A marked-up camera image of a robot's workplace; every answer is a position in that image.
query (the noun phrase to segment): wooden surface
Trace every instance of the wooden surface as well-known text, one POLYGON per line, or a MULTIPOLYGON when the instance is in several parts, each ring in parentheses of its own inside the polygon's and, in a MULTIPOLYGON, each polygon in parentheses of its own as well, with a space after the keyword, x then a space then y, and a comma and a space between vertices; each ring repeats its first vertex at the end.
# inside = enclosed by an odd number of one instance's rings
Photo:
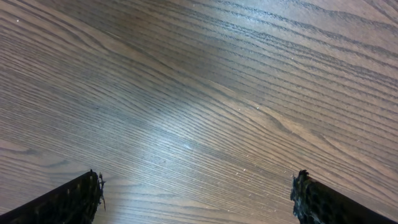
POLYGON ((101 171, 95 223, 398 220, 395 0, 0 1, 0 213, 101 171))

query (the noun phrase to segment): wood grain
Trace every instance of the wood grain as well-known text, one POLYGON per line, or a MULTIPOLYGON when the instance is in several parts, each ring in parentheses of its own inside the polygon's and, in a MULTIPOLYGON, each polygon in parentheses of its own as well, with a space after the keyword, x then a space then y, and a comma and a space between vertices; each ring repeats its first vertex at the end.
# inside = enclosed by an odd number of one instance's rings
MULTIPOLYGON (((0 1, 0 138, 120 179, 96 222, 297 223, 299 169, 398 220, 397 13, 390 0, 0 1), (147 189, 158 212, 122 208, 147 189)), ((21 187, 22 161, 2 161, 4 188, 21 187)))

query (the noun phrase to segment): brown wooden tabletop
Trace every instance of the brown wooden tabletop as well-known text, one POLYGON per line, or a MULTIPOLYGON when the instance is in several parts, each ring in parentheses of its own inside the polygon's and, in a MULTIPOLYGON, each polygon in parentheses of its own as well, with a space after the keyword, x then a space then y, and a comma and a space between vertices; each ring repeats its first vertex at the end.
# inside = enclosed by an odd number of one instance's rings
POLYGON ((0 1, 0 214, 90 169, 95 223, 398 220, 396 0, 0 1))

